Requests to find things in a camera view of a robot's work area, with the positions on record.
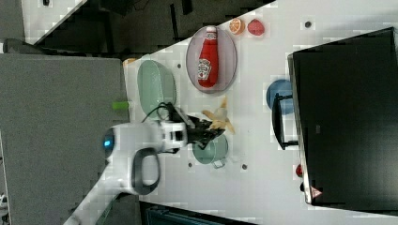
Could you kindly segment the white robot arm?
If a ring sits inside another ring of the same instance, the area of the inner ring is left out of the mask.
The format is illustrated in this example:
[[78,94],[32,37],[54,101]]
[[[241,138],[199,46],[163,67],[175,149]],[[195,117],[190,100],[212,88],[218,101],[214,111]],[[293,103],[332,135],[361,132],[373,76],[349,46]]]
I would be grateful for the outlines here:
[[174,154],[189,144],[205,147],[224,133],[212,123],[196,117],[148,120],[110,127],[103,148],[110,152],[107,165],[96,184],[70,213],[63,225],[97,225],[101,216],[121,193],[147,195],[159,185],[144,179],[144,159],[153,157],[151,170],[161,173],[159,155]]

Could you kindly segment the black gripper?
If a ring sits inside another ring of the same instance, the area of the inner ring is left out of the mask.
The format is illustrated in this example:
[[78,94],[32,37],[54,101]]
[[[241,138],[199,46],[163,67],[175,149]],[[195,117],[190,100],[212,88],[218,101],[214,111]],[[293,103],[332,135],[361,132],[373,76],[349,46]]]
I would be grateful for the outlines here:
[[212,122],[206,119],[200,119],[193,116],[191,120],[193,121],[195,128],[187,128],[188,143],[195,143],[201,149],[204,149],[209,142],[224,133],[224,129],[209,129]]

